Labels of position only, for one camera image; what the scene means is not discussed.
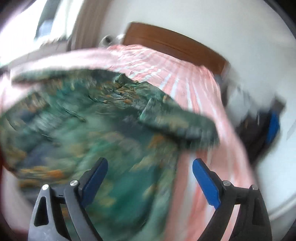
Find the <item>blue object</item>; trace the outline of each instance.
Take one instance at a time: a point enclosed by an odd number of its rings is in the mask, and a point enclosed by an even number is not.
[[[269,127],[268,127],[268,133],[266,137],[267,144],[272,143],[278,131],[279,131],[279,116],[275,112],[272,112],[270,122],[269,122]]]
[[[84,208],[93,202],[94,197],[96,196],[96,193],[98,192],[98,189],[107,174],[107,171],[108,162],[105,158],[103,158],[100,165],[94,171],[94,174],[90,177],[82,189],[83,196],[81,199],[81,204]]]
[[[200,161],[202,161],[202,159],[195,159],[193,161],[193,174],[200,185],[208,204],[217,209],[221,204],[219,190],[212,181],[208,172],[201,165]]]

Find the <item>pink striped bed sheet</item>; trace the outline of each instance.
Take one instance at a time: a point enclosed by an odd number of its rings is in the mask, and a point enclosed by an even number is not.
[[[166,241],[196,241],[211,219],[214,208],[207,201],[192,173],[192,162],[202,158],[210,170],[222,180],[248,188],[255,182],[245,149],[235,134],[222,106],[220,89],[212,73],[204,66],[197,67],[141,45],[114,45],[108,49],[95,48],[55,55],[30,62],[5,75],[0,82],[0,112],[23,98],[38,86],[11,86],[14,75],[28,70],[55,68],[101,68],[126,74],[134,81],[147,81],[174,98],[189,111],[214,120],[219,146],[181,154],[176,184],[167,220]],[[228,240],[238,213],[235,207],[222,240]]]

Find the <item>wooden headboard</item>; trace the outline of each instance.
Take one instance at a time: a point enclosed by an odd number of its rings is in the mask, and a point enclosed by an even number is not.
[[[204,65],[213,74],[222,74],[229,65],[220,54],[189,37],[144,23],[130,23],[123,44],[141,44],[194,65]]]

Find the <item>mattress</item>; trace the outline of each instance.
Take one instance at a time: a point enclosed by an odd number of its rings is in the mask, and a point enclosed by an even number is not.
[[[183,109],[214,120],[219,146],[183,152],[179,157],[165,240],[196,241],[215,211],[208,205],[192,173],[192,162],[196,158],[202,158],[210,170],[235,186],[249,188],[255,183],[244,147],[227,119],[213,74],[204,66],[198,67],[141,45],[114,45],[107,49],[72,51],[18,66],[11,70],[10,75],[4,75],[0,82],[0,112],[3,113],[24,98],[32,89],[39,88],[38,84],[12,86],[10,79],[13,76],[29,70],[75,68],[107,69],[124,73],[134,81],[147,81],[170,95]],[[222,240],[229,239],[238,208],[235,207]],[[28,228],[28,225],[22,223],[21,227]]]

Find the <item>bed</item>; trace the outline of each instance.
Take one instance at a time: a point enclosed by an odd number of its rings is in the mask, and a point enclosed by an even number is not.
[[[202,158],[222,180],[229,180],[235,186],[248,188],[255,183],[244,147],[227,119],[219,87],[213,78],[213,74],[225,73],[228,66],[221,55],[184,35],[131,23],[123,45],[55,55],[18,66],[10,74],[3,75],[0,112],[9,109],[30,90],[39,88],[38,84],[12,86],[11,78],[19,73],[44,68],[100,68],[124,73],[136,82],[147,81],[170,95],[183,109],[210,117],[216,124],[220,144],[209,150],[183,152],[179,157],[165,227],[165,240],[194,241],[214,212],[192,173],[195,158]],[[7,222],[12,228],[27,231],[32,205],[18,193],[15,178],[6,170],[1,188],[2,212]],[[233,211],[223,240],[230,237],[238,208]]]

